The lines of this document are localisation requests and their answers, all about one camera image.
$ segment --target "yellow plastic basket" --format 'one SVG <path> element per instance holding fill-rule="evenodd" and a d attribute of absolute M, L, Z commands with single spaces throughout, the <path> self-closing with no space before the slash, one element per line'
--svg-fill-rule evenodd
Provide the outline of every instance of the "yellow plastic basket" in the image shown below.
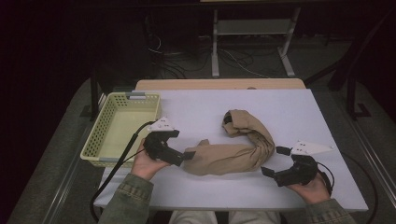
<path fill-rule="evenodd" d="M 160 117 L 160 102 L 159 93 L 111 92 L 93 124 L 80 157 L 94 166 L 115 166 L 132 135 L 146 122 Z M 136 153 L 141 139 L 148 134 L 148 127 L 138 134 L 126 158 Z M 131 167 L 133 160 L 131 158 L 122 167 Z"/>

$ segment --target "black cable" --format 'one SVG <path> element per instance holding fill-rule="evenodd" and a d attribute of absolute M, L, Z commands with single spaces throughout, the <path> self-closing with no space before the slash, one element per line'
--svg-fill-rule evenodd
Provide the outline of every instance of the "black cable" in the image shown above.
<path fill-rule="evenodd" d="M 145 128 L 146 126 L 153 124 L 155 121 L 149 121 L 144 123 L 142 126 L 140 126 L 140 128 L 136 131 L 136 133 L 134 133 L 134 135 L 132 135 L 131 140 L 129 141 L 128 145 L 126 146 L 126 148 L 124 149 L 124 151 L 122 152 L 122 155 L 120 156 L 119 160 L 117 161 L 116 165 L 114 166 L 114 168 L 111 170 L 110 174 L 108 175 L 107 179 L 105 180 L 105 182 L 102 184 L 102 186 L 99 188 L 99 190 L 97 190 L 95 192 L 95 194 L 92 196 L 91 198 L 91 203 L 90 203 L 90 210 L 91 210 L 91 215 L 93 217 L 93 219 L 98 222 L 99 221 L 99 217 L 96 215 L 95 210 L 94 210 L 94 206 L 93 203 L 95 202 L 96 198 L 102 193 L 102 191 L 105 189 L 105 187 L 107 186 L 107 184 L 110 182 L 111 178 L 113 178 L 114 174 L 120 169 L 120 167 L 124 164 L 124 160 L 125 157 L 128 155 L 129 150 L 131 149 L 131 147 L 134 145 L 134 142 L 136 141 L 136 138 L 138 136 L 138 134 L 140 133 L 140 131 L 142 131 L 143 128 Z"/>
<path fill-rule="evenodd" d="M 366 174 L 367 178 L 368 178 L 369 181 L 370 181 L 370 184 L 371 184 L 372 187 L 373 187 L 373 192 L 374 192 L 374 196 L 375 196 L 375 204 L 374 204 L 373 212 L 372 212 L 372 214 L 370 215 L 369 219 L 368 219 L 367 222 L 366 222 L 367 224 L 370 224 L 370 223 L 373 222 L 373 219 L 374 219 L 374 217 L 375 217 L 375 215 L 376 215 L 376 211 L 378 210 L 378 191 L 377 191 L 377 189 L 376 189 L 375 182 L 374 182 L 374 180 L 370 177 L 369 173 L 364 169 L 364 167 L 363 167 L 358 161 L 356 161 L 355 159 L 353 159 L 351 156 L 347 155 L 345 152 L 343 152 L 343 151 L 340 151 L 340 152 L 341 152 L 341 154 L 343 154 L 344 156 L 346 156 L 348 159 L 354 161 L 354 162 L 361 168 L 361 170 Z"/>
<path fill-rule="evenodd" d="M 331 189 L 333 189 L 333 188 L 334 188 L 335 179 L 334 179 L 334 175 L 332 174 L 332 171 L 331 171 L 327 166 L 323 165 L 322 163 L 320 163 L 320 162 L 318 162 L 318 161 L 317 161 L 317 163 L 318 163 L 319 165 L 323 166 L 324 168 L 326 168 L 327 171 L 329 171 L 330 175 L 332 176 L 332 186 L 331 186 Z"/>

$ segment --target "person's right hand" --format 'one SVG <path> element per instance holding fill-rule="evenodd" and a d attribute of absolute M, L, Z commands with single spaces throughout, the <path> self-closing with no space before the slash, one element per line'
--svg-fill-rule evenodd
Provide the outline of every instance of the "person's right hand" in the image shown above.
<path fill-rule="evenodd" d="M 306 203 L 321 203 L 330 199 L 326 184 L 319 173 L 307 185 L 294 184 L 288 188 L 296 191 Z"/>

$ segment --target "tabletop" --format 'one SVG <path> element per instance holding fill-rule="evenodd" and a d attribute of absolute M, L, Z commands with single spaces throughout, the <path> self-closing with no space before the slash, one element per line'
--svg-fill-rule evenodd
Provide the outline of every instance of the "tabletop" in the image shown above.
<path fill-rule="evenodd" d="M 178 138 L 169 139 L 169 147 L 181 151 L 204 138 L 213 144 L 225 141 L 229 144 L 248 144 L 247 139 L 230 138 L 222 132 L 219 123 L 230 108 L 246 109 L 258 118 L 267 127 L 277 146 L 293 147 L 297 141 L 302 140 L 335 148 L 332 152 L 314 157 L 326 164 L 336 178 L 333 197 L 346 210 L 367 210 L 312 92 L 301 85 L 301 80 L 224 80 L 227 87 L 221 85 L 222 81 L 223 79 L 142 80 L 136 89 L 161 94 L 163 116 L 172 120 L 180 130 Z M 276 89 L 274 82 L 279 82 L 280 89 Z M 275 154 L 265 166 L 280 171 L 290 168 L 291 164 L 291 158 Z M 111 168 L 106 168 L 103 180 L 110 170 Z M 106 207 L 114 190 L 128 172 L 129 169 L 117 172 L 114 180 L 95 201 L 96 206 Z M 298 195 L 289 189 L 279 188 L 273 179 L 263 176 L 259 170 L 220 176 L 195 176 L 184 172 L 180 167 L 171 166 L 161 170 L 151 181 L 155 187 L 150 207 L 154 209 L 280 211 L 304 208 L 304 202 Z"/>

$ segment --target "beige cloth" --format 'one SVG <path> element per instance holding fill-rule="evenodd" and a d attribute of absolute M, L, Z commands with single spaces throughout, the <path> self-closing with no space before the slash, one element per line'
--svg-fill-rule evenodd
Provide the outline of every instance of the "beige cloth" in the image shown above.
<path fill-rule="evenodd" d="M 246 110 L 230 110 L 224 118 L 232 121 L 222 122 L 228 135 L 246 135 L 254 146 L 243 144 L 210 145 L 203 140 L 197 147 L 186 148 L 195 151 L 192 160 L 184 161 L 183 169 L 193 175 L 225 175 L 257 170 L 274 153 L 274 140 L 264 125 Z"/>

